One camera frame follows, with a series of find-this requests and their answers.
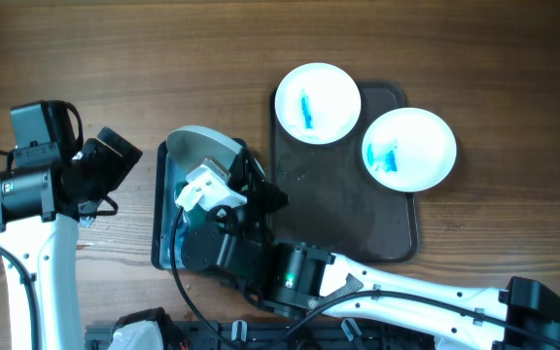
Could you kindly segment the green yellow sponge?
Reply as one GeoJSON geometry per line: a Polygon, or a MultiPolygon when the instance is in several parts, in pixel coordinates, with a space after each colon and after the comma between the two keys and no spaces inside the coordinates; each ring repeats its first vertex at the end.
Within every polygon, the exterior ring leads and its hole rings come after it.
{"type": "Polygon", "coordinates": [[[180,182],[177,184],[174,193],[174,199],[176,202],[185,202],[191,200],[195,197],[194,186],[187,182],[180,182]]]}

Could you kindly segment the white plate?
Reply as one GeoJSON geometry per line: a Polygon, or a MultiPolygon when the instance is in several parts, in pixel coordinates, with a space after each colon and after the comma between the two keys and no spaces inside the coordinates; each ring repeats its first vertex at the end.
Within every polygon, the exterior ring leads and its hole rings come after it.
{"type": "Polygon", "coordinates": [[[450,126],[419,108],[400,108],[378,117],[362,141],[362,161],[382,186],[418,193],[442,182],[454,167],[457,143],[450,126]]]}
{"type": "Polygon", "coordinates": [[[228,183],[230,169],[247,145],[223,133],[201,125],[186,125],[172,131],[166,140],[174,164],[185,172],[190,183],[203,174],[228,183]]]}
{"type": "Polygon", "coordinates": [[[328,63],[300,65],[279,84],[272,103],[276,120],[300,142],[325,145],[357,124],[362,99],[356,82],[328,63]]]}

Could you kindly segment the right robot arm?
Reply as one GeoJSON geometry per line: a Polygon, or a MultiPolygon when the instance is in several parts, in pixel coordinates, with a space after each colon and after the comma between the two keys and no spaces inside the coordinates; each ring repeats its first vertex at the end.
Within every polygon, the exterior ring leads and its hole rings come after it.
{"type": "Polygon", "coordinates": [[[230,166],[202,160],[176,197],[182,210],[207,214],[184,240],[183,265],[299,324],[328,315],[425,333],[438,349],[560,349],[560,297],[545,285],[514,277],[503,289],[446,286],[276,242],[263,219],[286,202],[249,152],[234,155],[230,166]]]}

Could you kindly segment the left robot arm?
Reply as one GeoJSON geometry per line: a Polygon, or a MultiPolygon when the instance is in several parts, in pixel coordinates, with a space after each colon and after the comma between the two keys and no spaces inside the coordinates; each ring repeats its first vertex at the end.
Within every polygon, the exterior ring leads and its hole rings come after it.
{"type": "Polygon", "coordinates": [[[114,216],[109,194],[141,151],[104,127],[70,158],[56,143],[17,149],[30,166],[0,172],[0,255],[5,265],[12,346],[84,346],[76,282],[79,229],[114,216]]]}

